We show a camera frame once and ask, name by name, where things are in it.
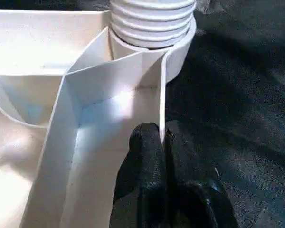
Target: black cloth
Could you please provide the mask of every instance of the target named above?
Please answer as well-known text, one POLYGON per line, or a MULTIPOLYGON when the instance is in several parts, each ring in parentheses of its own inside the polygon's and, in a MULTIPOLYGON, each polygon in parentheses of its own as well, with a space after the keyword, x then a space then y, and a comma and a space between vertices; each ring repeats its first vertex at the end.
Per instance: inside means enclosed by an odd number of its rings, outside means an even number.
MULTIPOLYGON (((285 0, 213 0, 195 13, 166 119, 186 124, 240 227, 285 228, 285 0)), ((0 9, 103 10, 107 0, 0 0, 0 9)))

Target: white plastic container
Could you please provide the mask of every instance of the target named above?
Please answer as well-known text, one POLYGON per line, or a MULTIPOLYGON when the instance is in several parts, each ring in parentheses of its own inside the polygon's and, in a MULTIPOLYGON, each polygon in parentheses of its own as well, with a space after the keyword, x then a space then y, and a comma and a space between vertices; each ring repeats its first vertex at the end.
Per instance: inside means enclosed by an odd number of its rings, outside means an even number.
POLYGON ((167 47, 186 35, 195 7, 194 0, 111 0, 111 26, 130 44, 145 48, 167 47))

